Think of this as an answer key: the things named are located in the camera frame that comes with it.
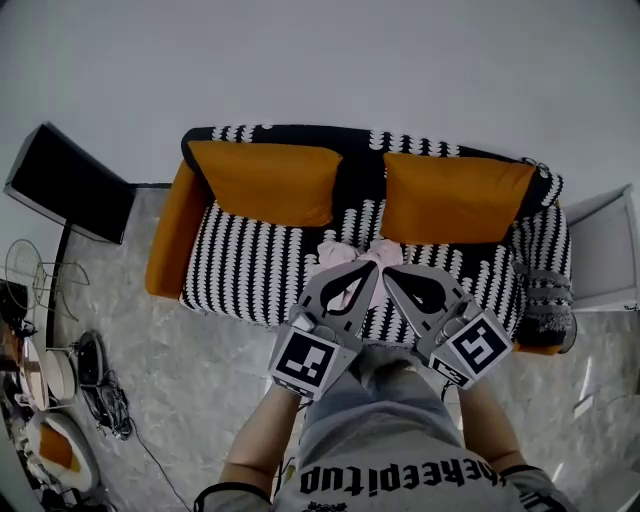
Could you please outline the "white pet bed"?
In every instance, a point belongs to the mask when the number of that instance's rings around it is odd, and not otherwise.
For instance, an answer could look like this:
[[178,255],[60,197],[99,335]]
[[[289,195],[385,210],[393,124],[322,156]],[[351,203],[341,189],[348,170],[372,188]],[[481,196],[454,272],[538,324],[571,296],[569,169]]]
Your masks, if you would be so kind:
[[[44,460],[39,455],[40,424],[46,423],[71,444],[74,455],[80,464],[79,472],[66,470],[61,466]],[[80,492],[88,492],[96,488],[100,482],[97,461],[84,434],[78,425],[67,415],[55,412],[37,413],[26,425],[26,434],[30,449],[44,471],[63,487],[73,488]]]

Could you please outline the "white cabinet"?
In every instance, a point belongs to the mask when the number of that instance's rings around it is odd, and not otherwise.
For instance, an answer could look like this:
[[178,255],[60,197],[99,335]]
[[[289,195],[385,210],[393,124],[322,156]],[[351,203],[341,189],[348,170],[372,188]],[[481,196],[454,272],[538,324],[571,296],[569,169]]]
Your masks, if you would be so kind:
[[640,185],[564,209],[572,242],[573,309],[640,310]]

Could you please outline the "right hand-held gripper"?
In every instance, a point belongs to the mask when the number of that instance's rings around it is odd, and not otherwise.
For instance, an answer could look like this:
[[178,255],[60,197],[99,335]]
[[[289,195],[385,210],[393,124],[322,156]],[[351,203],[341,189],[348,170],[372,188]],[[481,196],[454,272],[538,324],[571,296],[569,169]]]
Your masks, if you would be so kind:
[[460,389],[470,389],[513,350],[496,315],[482,309],[447,271],[410,264],[382,271],[385,290],[419,340],[435,338],[429,367]]

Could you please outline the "grey fringed scarf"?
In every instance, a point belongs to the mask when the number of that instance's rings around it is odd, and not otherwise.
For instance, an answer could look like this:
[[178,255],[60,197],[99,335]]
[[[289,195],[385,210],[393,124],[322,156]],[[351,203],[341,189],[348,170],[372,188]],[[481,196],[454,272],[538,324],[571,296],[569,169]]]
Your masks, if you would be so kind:
[[513,264],[523,279],[524,306],[514,331],[514,350],[538,355],[559,355],[571,324],[574,295],[571,276],[563,272]]

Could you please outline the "person's grey printed t-shirt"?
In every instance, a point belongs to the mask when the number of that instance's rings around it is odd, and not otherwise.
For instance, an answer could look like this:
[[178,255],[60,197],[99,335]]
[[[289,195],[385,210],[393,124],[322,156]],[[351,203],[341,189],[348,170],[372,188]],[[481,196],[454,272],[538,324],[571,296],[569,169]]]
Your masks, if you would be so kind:
[[541,469],[495,471],[448,416],[370,404],[315,422],[274,498],[252,484],[205,489],[195,512],[578,512]]

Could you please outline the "round white side table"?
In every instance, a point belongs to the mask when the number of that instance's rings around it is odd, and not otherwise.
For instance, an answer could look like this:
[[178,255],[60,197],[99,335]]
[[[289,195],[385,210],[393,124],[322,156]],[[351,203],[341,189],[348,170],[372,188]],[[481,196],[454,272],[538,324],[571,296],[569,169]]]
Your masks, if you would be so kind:
[[76,379],[69,353],[50,348],[45,353],[45,374],[49,390],[57,400],[70,400],[76,394]]

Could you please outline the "pink cloth garment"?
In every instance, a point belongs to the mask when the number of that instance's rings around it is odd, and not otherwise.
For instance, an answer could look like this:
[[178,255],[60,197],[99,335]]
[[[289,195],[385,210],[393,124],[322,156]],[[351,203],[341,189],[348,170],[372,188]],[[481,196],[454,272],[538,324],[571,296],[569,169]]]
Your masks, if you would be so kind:
[[[380,271],[380,276],[371,298],[368,309],[384,305],[387,294],[383,285],[381,273],[387,266],[396,266],[403,263],[403,252],[401,246],[390,240],[373,241],[368,251],[361,251],[356,247],[345,243],[327,241],[318,246],[318,264],[313,267],[312,275],[320,273],[331,267],[357,260],[374,261]],[[329,308],[332,310],[342,310],[346,308],[355,291],[356,283],[349,285],[346,291],[338,293],[329,301]]]

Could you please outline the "orange sofa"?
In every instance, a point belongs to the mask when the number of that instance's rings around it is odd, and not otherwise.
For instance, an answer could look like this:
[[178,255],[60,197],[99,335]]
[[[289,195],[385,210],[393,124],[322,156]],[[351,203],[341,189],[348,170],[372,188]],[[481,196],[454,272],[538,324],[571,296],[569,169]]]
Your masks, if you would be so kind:
[[183,156],[151,248],[146,270],[150,294],[182,302],[189,256],[212,193],[204,176],[193,175]]

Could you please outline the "person's right forearm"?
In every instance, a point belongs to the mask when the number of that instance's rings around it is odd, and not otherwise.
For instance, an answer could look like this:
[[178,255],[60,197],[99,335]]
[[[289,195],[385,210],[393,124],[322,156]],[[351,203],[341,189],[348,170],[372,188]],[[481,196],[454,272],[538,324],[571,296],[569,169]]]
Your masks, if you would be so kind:
[[496,472],[524,465],[516,433],[485,378],[458,392],[466,448]]

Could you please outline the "person's left forearm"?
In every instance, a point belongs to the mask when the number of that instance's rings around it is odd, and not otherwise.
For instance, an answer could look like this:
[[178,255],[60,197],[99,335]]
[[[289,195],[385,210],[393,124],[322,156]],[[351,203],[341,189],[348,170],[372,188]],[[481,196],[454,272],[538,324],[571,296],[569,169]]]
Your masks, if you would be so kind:
[[242,483],[271,495],[301,397],[273,384],[236,435],[220,483]]

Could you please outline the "person's blue jeans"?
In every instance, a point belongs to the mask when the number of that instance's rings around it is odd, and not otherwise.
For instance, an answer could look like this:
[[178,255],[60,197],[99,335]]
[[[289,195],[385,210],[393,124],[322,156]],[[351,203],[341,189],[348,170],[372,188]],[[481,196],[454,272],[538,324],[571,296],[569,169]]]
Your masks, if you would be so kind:
[[325,420],[386,414],[425,427],[455,444],[459,432],[442,400],[418,372],[420,359],[407,351],[367,346],[305,415],[303,430]]

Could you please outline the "round pink side table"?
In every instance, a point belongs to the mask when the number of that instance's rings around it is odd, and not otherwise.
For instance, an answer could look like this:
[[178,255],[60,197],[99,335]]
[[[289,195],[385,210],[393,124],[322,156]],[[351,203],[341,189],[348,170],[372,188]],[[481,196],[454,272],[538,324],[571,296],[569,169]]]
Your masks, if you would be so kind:
[[45,354],[30,337],[23,341],[20,368],[21,382],[26,385],[31,405],[40,411],[46,411],[50,407],[50,400],[45,375]]

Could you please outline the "small orange cushion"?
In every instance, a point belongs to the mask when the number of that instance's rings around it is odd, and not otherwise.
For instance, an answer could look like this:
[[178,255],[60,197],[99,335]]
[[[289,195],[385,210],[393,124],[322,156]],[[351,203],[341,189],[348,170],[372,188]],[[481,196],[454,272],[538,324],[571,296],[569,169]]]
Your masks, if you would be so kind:
[[66,470],[79,472],[81,467],[68,439],[46,423],[40,424],[39,455]]

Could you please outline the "large orange cushion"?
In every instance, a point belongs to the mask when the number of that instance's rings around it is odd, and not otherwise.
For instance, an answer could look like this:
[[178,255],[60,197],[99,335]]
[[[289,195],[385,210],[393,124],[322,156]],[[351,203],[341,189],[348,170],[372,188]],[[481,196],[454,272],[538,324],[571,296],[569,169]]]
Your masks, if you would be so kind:
[[397,243],[478,244],[503,240],[534,166],[486,158],[386,153],[380,233]]
[[226,213],[290,227],[333,219],[342,156],[320,147],[191,141],[195,162]]

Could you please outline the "black robot vacuum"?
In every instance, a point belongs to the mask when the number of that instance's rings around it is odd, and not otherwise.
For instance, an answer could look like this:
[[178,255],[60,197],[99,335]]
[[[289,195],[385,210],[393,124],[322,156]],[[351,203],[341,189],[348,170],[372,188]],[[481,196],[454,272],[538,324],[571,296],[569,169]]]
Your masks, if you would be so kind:
[[102,384],[106,363],[100,334],[95,331],[84,332],[75,346],[78,382],[81,388],[95,388]]

